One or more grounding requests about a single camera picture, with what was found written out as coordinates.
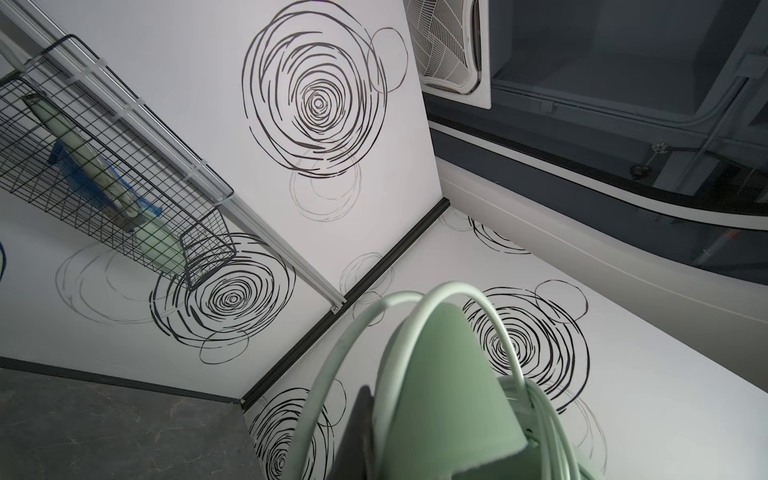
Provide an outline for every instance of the gray marble surface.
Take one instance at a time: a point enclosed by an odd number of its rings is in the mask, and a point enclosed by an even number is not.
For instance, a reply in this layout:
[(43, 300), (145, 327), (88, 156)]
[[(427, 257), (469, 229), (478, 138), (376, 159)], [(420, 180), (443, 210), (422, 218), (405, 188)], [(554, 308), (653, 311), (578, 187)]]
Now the gray marble surface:
[(0, 478), (263, 476), (237, 405), (0, 369)]

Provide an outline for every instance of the black wire basket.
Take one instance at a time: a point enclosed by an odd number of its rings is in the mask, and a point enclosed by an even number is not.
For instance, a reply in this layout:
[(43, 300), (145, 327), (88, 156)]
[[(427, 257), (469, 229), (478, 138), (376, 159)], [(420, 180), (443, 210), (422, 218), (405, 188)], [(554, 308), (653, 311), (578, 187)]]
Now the black wire basket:
[(221, 212), (58, 63), (66, 41), (84, 47), (65, 37), (0, 80), (0, 187), (196, 288), (236, 254)]

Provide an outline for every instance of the blue object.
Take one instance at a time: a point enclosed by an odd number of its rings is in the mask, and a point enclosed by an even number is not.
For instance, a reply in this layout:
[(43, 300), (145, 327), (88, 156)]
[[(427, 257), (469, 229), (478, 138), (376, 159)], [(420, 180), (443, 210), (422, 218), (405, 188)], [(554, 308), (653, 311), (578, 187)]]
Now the blue object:
[[(60, 140), (57, 140), (54, 144), (53, 149), (51, 150), (51, 155), (48, 157), (48, 163), (51, 165), (56, 165), (56, 167), (58, 167), (58, 169), (64, 174), (69, 190), (72, 193), (79, 195), (83, 200), (86, 200), (88, 203), (99, 210), (103, 210), (107, 207), (114, 209), (112, 201), (104, 192), (104, 189), (102, 189), (96, 182), (94, 182), (93, 179), (91, 179), (83, 171), (82, 167), (77, 164), (77, 162), (72, 160), (72, 157), (67, 151), (66, 146)], [(139, 205), (142, 212), (150, 211), (156, 217), (159, 217), (163, 213), (162, 208), (155, 207), (153, 204), (136, 195), (136, 190), (134, 190), (134, 188), (129, 185), (128, 182), (123, 180), (123, 177), (121, 177), (120, 174), (118, 174), (114, 168), (112, 168), (109, 162), (105, 161), (105, 163), (109, 167), (109, 170), (114, 174), (114, 176), (120, 181), (121, 184), (123, 184), (125, 189), (131, 192), (134, 197), (136, 197), (136, 203)]]

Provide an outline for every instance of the white zip tie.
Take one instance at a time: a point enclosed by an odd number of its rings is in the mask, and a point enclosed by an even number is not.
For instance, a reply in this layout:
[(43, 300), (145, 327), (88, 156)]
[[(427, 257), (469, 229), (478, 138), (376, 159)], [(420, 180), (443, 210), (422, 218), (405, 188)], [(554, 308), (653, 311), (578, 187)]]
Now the white zip tie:
[(75, 83), (78, 80), (82, 80), (86, 76), (92, 74), (93, 72), (97, 71), (99, 68), (103, 68), (107, 66), (107, 61), (103, 58), (99, 58), (97, 61), (95, 61), (92, 65), (89, 65), (85, 68), (83, 68), (80, 71), (76, 71), (70, 78), (67, 79), (66, 83), (67, 85), (71, 85)]
[(208, 162), (204, 158), (201, 158), (200, 159), (200, 163), (198, 163), (197, 165), (192, 167), (192, 170), (190, 170), (187, 173), (187, 176), (182, 178), (181, 181), (185, 182), (185, 181), (189, 180), (190, 177), (192, 177), (192, 175), (195, 175), (199, 169), (205, 167), (206, 165), (208, 165)]
[(120, 110), (118, 113), (114, 114), (114, 116), (112, 117), (112, 120), (113, 121), (120, 120), (124, 115), (126, 115), (126, 114), (128, 114), (128, 113), (130, 113), (130, 112), (132, 112), (134, 110), (136, 110), (137, 108), (139, 108), (142, 105), (144, 105), (144, 103), (145, 102), (144, 102), (143, 98), (137, 98), (132, 103), (125, 105), (125, 107), (123, 107), (123, 109)]
[(217, 202), (214, 202), (213, 206), (214, 207), (218, 207), (219, 205), (232, 200), (232, 197), (234, 197), (234, 196), (235, 196), (235, 193), (232, 192), (231, 194), (227, 195), (225, 198), (222, 198), (221, 200), (219, 200)]

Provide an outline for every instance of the black baseboard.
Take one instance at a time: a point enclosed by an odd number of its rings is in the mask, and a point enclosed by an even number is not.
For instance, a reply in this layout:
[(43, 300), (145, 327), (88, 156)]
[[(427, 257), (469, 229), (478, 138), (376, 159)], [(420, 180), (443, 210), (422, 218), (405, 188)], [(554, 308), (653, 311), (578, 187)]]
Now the black baseboard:
[(104, 383), (106, 385), (124, 386), (129, 389), (147, 390), (149, 392), (168, 393), (192, 397), (194, 399), (213, 400), (215, 402), (240, 403), (239, 399), (226, 396), (211, 395), (210, 393), (195, 392), (193, 390), (176, 389), (171, 386), (157, 385), (155, 383), (138, 382), (137, 380), (122, 379), (116, 376), (101, 375), (99, 373), (82, 372), (81, 370), (65, 369), (60, 366), (44, 365), (42, 363), (26, 362), (24, 360), (9, 359), (0, 356), (0, 368), (19, 370), (22, 372), (40, 373), (42, 375), (57, 376), (64, 379), (83, 380), (85, 382)]
[(248, 410), (266, 391), (274, 385), (301, 356), (331, 327), (344, 313), (355, 304), (376, 280), (403, 255), (408, 248), (438, 219), (450, 206), (447, 198), (440, 200), (419, 222), (400, 239), (400, 241), (379, 260), (379, 262), (345, 295), (346, 302), (338, 312), (328, 312), (304, 335), (291, 350), (286, 353), (269, 372), (266, 373), (256, 385), (243, 397), (242, 406)]

